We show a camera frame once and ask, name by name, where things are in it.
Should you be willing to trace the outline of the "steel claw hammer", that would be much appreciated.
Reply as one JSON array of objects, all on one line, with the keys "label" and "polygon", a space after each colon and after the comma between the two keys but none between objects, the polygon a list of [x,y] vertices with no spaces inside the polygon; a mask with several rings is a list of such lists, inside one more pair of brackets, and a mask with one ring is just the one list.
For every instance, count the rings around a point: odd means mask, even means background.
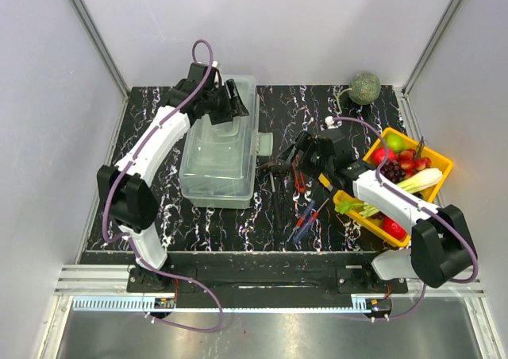
[{"label": "steel claw hammer", "polygon": [[283,229],[283,218],[281,213],[281,206],[279,202],[279,195],[275,185],[275,177],[273,172],[274,164],[272,162],[264,163],[260,166],[261,169],[265,170],[268,174],[268,180],[271,190],[271,200],[273,204],[273,215],[274,215],[274,225],[276,230]]}]

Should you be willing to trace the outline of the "black rubber mallet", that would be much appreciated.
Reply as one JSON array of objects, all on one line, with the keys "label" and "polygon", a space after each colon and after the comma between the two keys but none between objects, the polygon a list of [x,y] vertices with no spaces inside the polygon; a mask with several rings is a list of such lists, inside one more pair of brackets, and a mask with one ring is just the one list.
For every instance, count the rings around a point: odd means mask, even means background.
[{"label": "black rubber mallet", "polygon": [[273,175],[286,175],[291,170],[292,166],[290,164],[275,164],[269,169],[270,173]]}]

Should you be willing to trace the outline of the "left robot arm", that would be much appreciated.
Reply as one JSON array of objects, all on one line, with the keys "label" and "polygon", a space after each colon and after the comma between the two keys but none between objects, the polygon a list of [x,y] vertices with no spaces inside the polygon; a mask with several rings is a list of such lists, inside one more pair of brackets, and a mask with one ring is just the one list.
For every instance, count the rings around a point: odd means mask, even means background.
[{"label": "left robot arm", "polygon": [[172,281],[155,227],[159,209],[151,189],[155,174],[174,145],[201,119],[222,125],[249,115],[236,79],[223,77],[215,64],[194,62],[187,77],[161,97],[152,122],[131,150],[98,170],[104,241],[125,239],[130,244],[136,263],[147,269],[144,282],[153,291],[166,290]]}]

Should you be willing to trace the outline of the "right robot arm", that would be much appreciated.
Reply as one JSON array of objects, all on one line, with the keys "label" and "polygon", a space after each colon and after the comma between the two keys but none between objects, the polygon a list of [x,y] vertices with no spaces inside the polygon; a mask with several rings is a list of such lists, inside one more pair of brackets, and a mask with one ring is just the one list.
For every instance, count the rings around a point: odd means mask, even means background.
[{"label": "right robot arm", "polygon": [[438,207],[384,179],[375,168],[354,157],[350,143],[339,129],[317,136],[306,131],[279,154],[313,178],[324,175],[337,190],[378,208],[410,235],[408,249],[380,253],[361,272],[362,285],[381,291],[390,280],[419,279],[438,288],[467,268],[478,268],[478,257],[463,212],[453,205]]}]

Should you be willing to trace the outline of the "clear and green toolbox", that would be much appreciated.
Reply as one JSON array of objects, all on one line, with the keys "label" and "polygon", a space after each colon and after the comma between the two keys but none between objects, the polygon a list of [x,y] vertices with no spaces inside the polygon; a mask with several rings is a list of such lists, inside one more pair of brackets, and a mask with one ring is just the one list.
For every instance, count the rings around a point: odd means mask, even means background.
[{"label": "clear and green toolbox", "polygon": [[272,133],[263,133],[256,79],[228,77],[237,85],[248,115],[212,125],[209,116],[197,120],[186,134],[179,168],[182,195],[195,207],[244,210],[254,192],[256,160],[273,152]]}]

